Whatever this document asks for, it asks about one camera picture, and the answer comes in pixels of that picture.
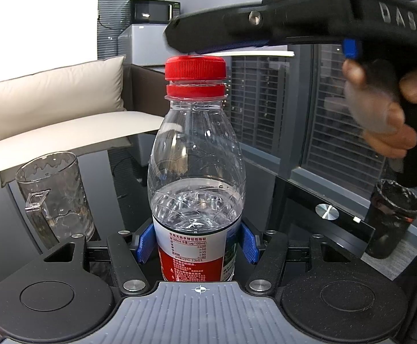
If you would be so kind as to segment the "person right hand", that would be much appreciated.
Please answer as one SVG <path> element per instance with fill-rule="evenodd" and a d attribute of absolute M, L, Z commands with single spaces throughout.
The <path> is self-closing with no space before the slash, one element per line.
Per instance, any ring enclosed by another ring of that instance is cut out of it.
<path fill-rule="evenodd" d="M 406 124 L 399 102 L 393 95 L 369 86 L 363 67 L 356 61 L 345 60 L 342 73 L 348 107 L 368 145 L 387 158 L 406 156 L 417 145 L 417 132 Z M 400 90 L 407 101 L 417 103 L 417 71 L 400 81 Z"/>

